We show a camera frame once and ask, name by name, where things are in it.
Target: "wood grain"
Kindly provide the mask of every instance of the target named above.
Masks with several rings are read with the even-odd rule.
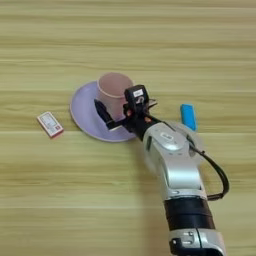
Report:
[[[147,85],[159,118],[195,105],[232,186],[210,204],[216,226],[229,255],[255,255],[255,1],[0,0],[0,31],[1,255],[169,255],[140,143],[92,139],[69,114],[74,91],[108,71]],[[55,140],[36,122],[44,111],[65,128]]]

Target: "blue object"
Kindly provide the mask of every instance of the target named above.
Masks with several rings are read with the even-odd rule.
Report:
[[[196,115],[193,105],[182,104],[180,106],[182,123],[191,130],[197,130]]]

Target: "purple plate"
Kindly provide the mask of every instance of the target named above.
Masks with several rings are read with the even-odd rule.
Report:
[[[90,82],[79,88],[71,101],[70,112],[77,126],[88,135],[107,142],[122,142],[135,138],[125,128],[109,131],[99,117],[94,99],[98,95],[97,82]]]

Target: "sticker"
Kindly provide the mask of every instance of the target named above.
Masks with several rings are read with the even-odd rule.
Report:
[[[134,96],[134,97],[139,97],[139,96],[141,96],[141,95],[143,95],[143,90],[142,90],[142,89],[133,92],[133,96]]]

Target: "black cable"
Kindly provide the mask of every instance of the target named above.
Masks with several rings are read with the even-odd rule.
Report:
[[[223,185],[223,191],[218,194],[208,195],[207,199],[209,201],[215,201],[215,200],[222,199],[229,191],[229,180],[228,180],[227,175],[225,174],[223,169],[217,163],[215,163],[209,156],[207,156],[205,154],[204,151],[198,150],[192,143],[190,143],[190,148],[193,151],[195,151],[196,153],[198,153],[200,156],[202,156],[205,160],[207,160],[208,163],[215,169],[215,171],[217,172],[217,174],[219,175],[219,177],[221,179],[221,182]]]

